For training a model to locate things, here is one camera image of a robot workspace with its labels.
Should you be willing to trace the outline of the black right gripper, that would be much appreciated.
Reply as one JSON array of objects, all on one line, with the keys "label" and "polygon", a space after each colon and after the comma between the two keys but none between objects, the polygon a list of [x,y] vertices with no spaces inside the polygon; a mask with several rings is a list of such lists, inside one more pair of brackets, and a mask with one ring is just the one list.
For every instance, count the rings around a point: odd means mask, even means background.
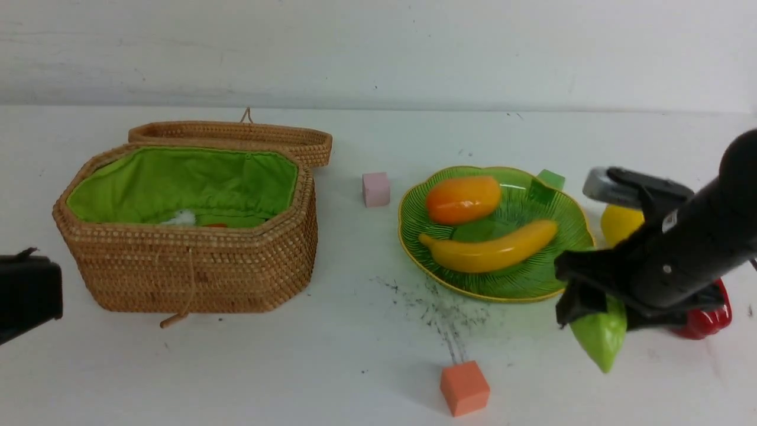
[{"label": "black right gripper", "polygon": [[689,311],[724,305],[716,281],[726,253],[708,237],[632,237],[611,249],[565,251],[554,266],[567,284],[556,304],[560,327],[607,313],[607,296],[625,306],[631,330],[681,328]]}]

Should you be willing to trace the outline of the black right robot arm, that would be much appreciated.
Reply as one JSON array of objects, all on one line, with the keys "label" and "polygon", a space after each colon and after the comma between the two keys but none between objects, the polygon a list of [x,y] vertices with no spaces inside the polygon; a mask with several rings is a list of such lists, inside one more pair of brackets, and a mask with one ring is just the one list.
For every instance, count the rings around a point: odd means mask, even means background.
[{"label": "black right robot arm", "polygon": [[565,251],[554,261],[566,288],[560,326],[607,313],[619,301],[628,329],[679,329],[691,312],[714,312],[726,299],[716,281],[756,252],[755,130],[735,138],[719,174],[700,191],[621,167],[592,168],[584,196],[638,209],[644,223],[613,248]]}]

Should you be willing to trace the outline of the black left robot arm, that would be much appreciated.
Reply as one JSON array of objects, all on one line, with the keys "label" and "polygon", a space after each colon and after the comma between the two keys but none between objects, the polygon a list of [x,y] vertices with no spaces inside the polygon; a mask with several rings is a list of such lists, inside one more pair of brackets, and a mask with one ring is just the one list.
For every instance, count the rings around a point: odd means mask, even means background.
[{"label": "black left robot arm", "polygon": [[64,315],[62,270],[29,247],[1,256],[1,344]]}]

